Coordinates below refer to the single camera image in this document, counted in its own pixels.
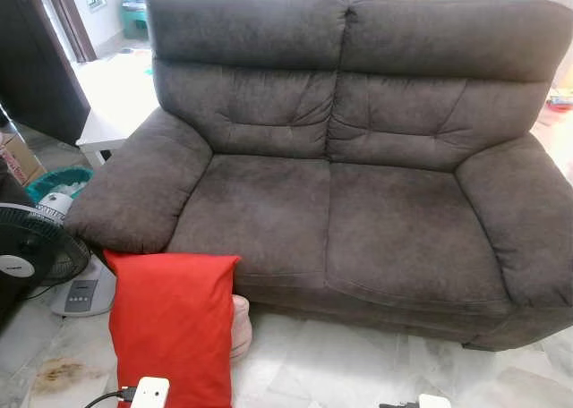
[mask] door frame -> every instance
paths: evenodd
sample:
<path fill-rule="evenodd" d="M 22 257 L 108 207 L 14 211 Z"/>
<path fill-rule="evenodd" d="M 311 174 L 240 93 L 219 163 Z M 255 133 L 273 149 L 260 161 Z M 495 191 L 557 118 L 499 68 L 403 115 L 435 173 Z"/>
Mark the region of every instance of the door frame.
<path fill-rule="evenodd" d="M 70 41 L 76 60 L 80 63 L 95 61 L 98 57 L 88 36 L 74 0 L 50 0 Z"/>

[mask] fan base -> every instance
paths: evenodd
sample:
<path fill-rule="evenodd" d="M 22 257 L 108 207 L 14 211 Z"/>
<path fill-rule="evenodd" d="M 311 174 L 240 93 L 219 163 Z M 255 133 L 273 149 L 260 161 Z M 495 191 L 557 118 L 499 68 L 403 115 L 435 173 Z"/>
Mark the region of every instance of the fan base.
<path fill-rule="evenodd" d="M 115 276 L 94 254 L 81 274 L 58 287 L 51 308 L 60 316 L 95 316 L 111 310 L 114 296 Z"/>

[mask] table leg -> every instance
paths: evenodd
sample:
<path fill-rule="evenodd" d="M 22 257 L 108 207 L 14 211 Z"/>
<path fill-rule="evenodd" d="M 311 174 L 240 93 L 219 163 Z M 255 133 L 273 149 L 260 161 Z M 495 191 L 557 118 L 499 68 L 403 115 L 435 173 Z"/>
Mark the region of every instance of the table leg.
<path fill-rule="evenodd" d="M 101 156 L 99 151 L 84 151 L 83 156 L 88 159 L 88 162 L 90 162 L 90 165 L 93 169 L 99 168 L 106 163 L 106 160 L 103 156 Z"/>

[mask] fan control panel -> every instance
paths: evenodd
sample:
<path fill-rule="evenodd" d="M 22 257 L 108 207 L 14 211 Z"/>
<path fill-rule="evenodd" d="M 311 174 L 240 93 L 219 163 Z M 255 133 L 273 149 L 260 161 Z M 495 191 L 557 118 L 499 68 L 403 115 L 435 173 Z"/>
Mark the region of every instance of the fan control panel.
<path fill-rule="evenodd" d="M 75 280 L 68 292 L 64 312 L 85 312 L 91 309 L 91 300 L 98 280 Z"/>

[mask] electrical cord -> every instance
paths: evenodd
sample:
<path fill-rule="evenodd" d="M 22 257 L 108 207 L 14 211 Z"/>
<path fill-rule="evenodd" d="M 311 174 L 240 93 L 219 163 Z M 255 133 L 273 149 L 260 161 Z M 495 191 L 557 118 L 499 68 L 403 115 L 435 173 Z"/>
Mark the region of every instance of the electrical cord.
<path fill-rule="evenodd" d="M 137 387 L 123 387 L 121 390 L 117 390 L 116 392 L 106 393 L 105 395 L 102 395 L 94 399 L 84 408 L 91 408 L 98 402 L 101 402 L 104 399 L 108 399 L 109 397 L 117 397 L 120 401 L 131 402 L 135 397 L 135 390 L 137 390 Z"/>
<path fill-rule="evenodd" d="M 117 391 L 117 392 L 111 392 L 111 393 L 106 393 L 105 395 L 102 395 L 96 399 L 94 399 L 93 401 L 91 401 L 89 404 L 87 404 L 85 406 L 85 408 L 91 408 L 93 405 L 97 404 L 98 402 L 103 401 L 104 399 L 108 399 L 109 397 L 120 397 L 122 395 L 121 390 Z"/>
<path fill-rule="evenodd" d="M 23 301 L 29 301 L 30 299 L 38 298 L 39 296 L 41 296 L 42 294 L 44 294 L 48 290 L 53 289 L 56 286 L 57 285 L 51 285 L 49 287 L 46 287 L 46 289 L 42 290 L 40 293 L 34 294 L 33 296 L 28 296 L 27 298 L 22 298 L 22 300 Z"/>

